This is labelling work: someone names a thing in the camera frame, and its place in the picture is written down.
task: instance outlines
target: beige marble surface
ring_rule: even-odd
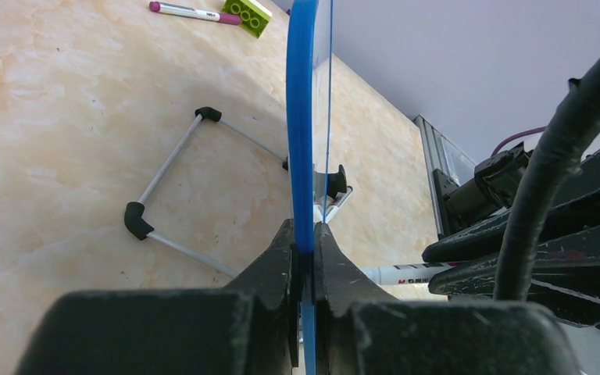
[[[220,0],[177,1],[219,9]],[[85,288],[211,288],[229,278],[123,227],[210,105],[286,154],[288,17],[257,40],[128,0],[0,1],[0,373],[41,314]],[[361,267],[420,261],[436,240],[419,131],[334,61],[331,163],[354,195],[331,223]],[[236,270],[290,215],[287,173],[223,125],[203,123],[148,203],[156,230]],[[400,287],[405,298],[421,287]]]

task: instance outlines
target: marker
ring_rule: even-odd
[[[155,13],[173,14],[174,16],[198,18],[200,20],[228,23],[239,25],[242,23],[240,16],[220,12],[207,12],[194,8],[186,8],[180,5],[167,4],[165,2],[150,2],[148,7]]]
[[[361,271],[379,285],[427,284],[432,277],[458,265],[459,262],[405,264],[364,268]]]

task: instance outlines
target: black rubber tip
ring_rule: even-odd
[[[155,230],[155,228],[146,223],[146,220],[142,217],[145,209],[144,205],[139,202],[130,202],[125,207],[125,215],[123,216],[125,227],[130,233],[138,238],[139,241],[145,240],[146,235]]]
[[[212,107],[201,107],[195,111],[195,116],[201,115],[203,120],[208,119],[212,121],[220,121],[222,119],[222,113]]]
[[[336,199],[337,194],[346,194],[348,184],[346,184],[346,169],[339,164],[339,171],[327,175],[327,195]]]

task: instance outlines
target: purple wire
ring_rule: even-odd
[[[511,142],[515,139],[519,139],[521,137],[526,137],[526,136],[532,135],[532,134],[541,133],[544,130],[546,130],[546,127],[536,127],[534,129],[525,130],[518,134],[514,134],[513,136],[507,137],[507,138],[505,138],[504,141],[500,142],[500,145],[495,146],[495,149],[491,153],[491,156],[497,154],[501,148],[505,147],[505,145],[507,145],[509,142]]]

